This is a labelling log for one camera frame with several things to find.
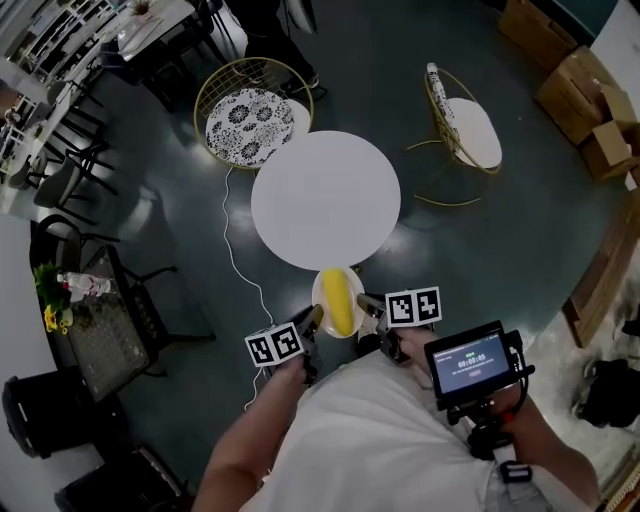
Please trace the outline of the sunflower bouquet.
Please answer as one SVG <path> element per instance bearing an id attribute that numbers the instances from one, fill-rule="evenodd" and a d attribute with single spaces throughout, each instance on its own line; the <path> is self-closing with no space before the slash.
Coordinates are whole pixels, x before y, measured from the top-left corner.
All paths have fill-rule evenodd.
<path id="1" fill-rule="evenodd" d="M 35 267 L 33 273 L 36 293 L 44 303 L 43 319 L 46 331 L 58 331 L 66 335 L 71 325 L 68 316 L 71 293 L 66 285 L 58 280 L 60 268 L 48 262 Z"/>

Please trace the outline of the black bag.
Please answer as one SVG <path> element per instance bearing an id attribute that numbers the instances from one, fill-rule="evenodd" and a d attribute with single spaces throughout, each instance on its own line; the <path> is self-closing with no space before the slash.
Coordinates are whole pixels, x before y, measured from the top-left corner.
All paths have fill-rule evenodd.
<path id="1" fill-rule="evenodd" d="M 577 419 L 596 428 L 627 428 L 640 417 L 640 371 L 627 359 L 592 359 L 583 380 L 571 407 Z"/>

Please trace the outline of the grey upholstered chair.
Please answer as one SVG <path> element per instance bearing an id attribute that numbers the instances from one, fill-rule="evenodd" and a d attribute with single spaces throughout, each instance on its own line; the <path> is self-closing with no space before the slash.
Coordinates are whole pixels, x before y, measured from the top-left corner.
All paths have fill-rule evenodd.
<path id="1" fill-rule="evenodd" d="M 97 223 L 95 221 L 70 210 L 66 206 L 69 200 L 90 201 L 88 197 L 75 192 L 82 180 L 91 181 L 103 187 L 112 195 L 118 195 L 118 191 L 113 186 L 93 174 L 95 164 L 110 168 L 110 165 L 101 163 L 93 157 L 80 159 L 68 154 L 57 171 L 42 179 L 33 196 L 34 205 L 39 208 L 62 212 L 89 226 L 96 226 Z"/>

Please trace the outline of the long white table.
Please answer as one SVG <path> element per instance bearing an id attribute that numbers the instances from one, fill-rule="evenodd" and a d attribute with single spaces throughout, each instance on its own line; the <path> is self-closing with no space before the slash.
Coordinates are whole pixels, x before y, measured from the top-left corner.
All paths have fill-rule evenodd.
<path id="1" fill-rule="evenodd" d="M 132 60 L 195 13 L 189 0 L 129 0 L 116 19 L 119 55 Z"/>

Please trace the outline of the person's left forearm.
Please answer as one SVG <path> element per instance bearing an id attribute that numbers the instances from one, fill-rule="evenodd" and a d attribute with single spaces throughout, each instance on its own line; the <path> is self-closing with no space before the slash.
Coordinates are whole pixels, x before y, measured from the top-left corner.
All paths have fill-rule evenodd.
<path id="1" fill-rule="evenodd" d="M 239 512 L 256 494 L 307 389 L 305 380 L 301 356 L 276 370 L 214 447 L 192 512 Z"/>

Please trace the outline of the round floral cushion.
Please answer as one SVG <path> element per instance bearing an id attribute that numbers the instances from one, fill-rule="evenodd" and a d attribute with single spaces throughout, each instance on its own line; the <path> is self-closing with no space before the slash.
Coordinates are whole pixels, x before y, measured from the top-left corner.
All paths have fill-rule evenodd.
<path id="1" fill-rule="evenodd" d="M 268 90 L 242 88 L 215 105 L 205 140 L 228 165 L 259 168 L 293 134 L 293 112 L 284 99 Z"/>
<path id="2" fill-rule="evenodd" d="M 459 133 L 455 126 L 454 113 L 446 96 L 444 86 L 440 80 L 438 67 L 435 63 L 430 62 L 427 64 L 426 71 L 429 90 L 433 95 L 437 109 L 445 125 L 445 128 L 442 128 L 441 131 L 451 150 L 455 151 L 457 149 L 457 142 L 459 141 Z"/>

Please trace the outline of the white seat cushion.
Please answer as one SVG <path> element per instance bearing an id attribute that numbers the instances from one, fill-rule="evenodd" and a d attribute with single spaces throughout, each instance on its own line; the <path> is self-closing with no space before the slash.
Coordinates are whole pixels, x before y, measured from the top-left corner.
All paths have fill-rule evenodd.
<path id="1" fill-rule="evenodd" d="M 292 139 L 297 140 L 309 132 L 311 116 L 308 109 L 298 101 L 294 99 L 287 99 L 286 103 L 289 105 L 293 116 Z"/>
<path id="2" fill-rule="evenodd" d="M 451 98 L 449 106 L 461 143 L 456 157 L 469 166 L 496 169 L 502 162 L 502 148 L 484 108 L 464 98 Z"/>

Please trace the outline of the yellow banana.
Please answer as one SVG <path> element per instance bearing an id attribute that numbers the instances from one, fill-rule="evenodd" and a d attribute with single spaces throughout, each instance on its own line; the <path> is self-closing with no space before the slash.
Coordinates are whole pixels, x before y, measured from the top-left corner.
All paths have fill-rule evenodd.
<path id="1" fill-rule="evenodd" d="M 348 336 L 354 317 L 347 275 L 339 268 L 327 269 L 322 272 L 322 286 L 333 328 L 340 336 Z"/>

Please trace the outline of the wooden platform edge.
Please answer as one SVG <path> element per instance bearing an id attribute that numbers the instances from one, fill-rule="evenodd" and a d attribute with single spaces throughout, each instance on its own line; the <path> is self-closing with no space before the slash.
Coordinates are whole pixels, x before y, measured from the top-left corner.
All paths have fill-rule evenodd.
<path id="1" fill-rule="evenodd" d="M 611 307 L 640 240 L 640 206 L 627 199 L 563 305 L 576 345 L 586 348 Z"/>

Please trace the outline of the round white table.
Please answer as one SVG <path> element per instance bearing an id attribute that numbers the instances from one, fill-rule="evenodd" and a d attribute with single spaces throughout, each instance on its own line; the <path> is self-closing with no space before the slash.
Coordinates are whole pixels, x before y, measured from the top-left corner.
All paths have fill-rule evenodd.
<path id="1" fill-rule="evenodd" d="M 251 215 L 266 247 L 306 270 L 358 264 L 385 243 L 401 207 L 397 174 L 372 143 L 340 131 L 305 134 L 263 164 Z"/>

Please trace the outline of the black plastic crate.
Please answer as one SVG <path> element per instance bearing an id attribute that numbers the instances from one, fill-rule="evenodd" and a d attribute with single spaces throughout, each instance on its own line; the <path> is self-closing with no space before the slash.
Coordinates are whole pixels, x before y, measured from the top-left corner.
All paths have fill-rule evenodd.
<path id="1" fill-rule="evenodd" d="M 146 445 L 110 460 L 59 490 L 59 512 L 189 512 L 193 498 Z"/>
<path id="2" fill-rule="evenodd" d="M 66 368 L 5 382 L 2 407 L 9 433 L 31 458 L 92 442 L 94 402 L 79 371 Z"/>

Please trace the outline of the person's right forearm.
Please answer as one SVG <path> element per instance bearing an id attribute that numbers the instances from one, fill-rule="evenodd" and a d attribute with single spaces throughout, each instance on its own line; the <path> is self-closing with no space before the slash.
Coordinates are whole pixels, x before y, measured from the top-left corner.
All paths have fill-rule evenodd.
<path id="1" fill-rule="evenodd" d="M 518 387 L 499 390 L 491 399 L 494 415 L 506 413 L 523 401 L 513 419 L 502 427 L 513 436 L 516 460 L 547 470 L 593 511 L 599 503 L 599 487 L 589 460 L 556 435 L 534 401 Z"/>

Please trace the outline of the clear plastic water bottle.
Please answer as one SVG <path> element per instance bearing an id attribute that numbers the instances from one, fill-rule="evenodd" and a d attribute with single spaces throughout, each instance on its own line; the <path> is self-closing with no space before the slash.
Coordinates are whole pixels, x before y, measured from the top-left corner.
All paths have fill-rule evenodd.
<path id="1" fill-rule="evenodd" d="M 115 288 L 108 278 L 85 273 L 65 272 L 56 276 L 62 287 L 70 292 L 70 301 L 79 302 L 85 297 L 101 297 L 114 293 Z"/>

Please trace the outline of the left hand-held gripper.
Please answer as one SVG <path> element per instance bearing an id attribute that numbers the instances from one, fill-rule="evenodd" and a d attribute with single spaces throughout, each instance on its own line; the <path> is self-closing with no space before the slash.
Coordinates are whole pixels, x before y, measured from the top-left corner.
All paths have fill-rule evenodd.
<path id="1" fill-rule="evenodd" d="M 320 304 L 300 311 L 294 322 L 263 329 L 245 338 L 253 364 L 266 380 L 284 363 L 302 358 L 305 383 L 312 385 L 319 373 L 320 359 L 314 336 L 321 327 L 324 310 Z"/>

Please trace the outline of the black screen device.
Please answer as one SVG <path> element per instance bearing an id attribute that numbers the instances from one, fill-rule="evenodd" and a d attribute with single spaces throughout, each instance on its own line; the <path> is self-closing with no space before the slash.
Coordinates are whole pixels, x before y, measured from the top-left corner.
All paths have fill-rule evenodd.
<path id="1" fill-rule="evenodd" d="M 494 321 L 424 346 L 438 400 L 462 403 L 515 382 L 504 328 Z"/>

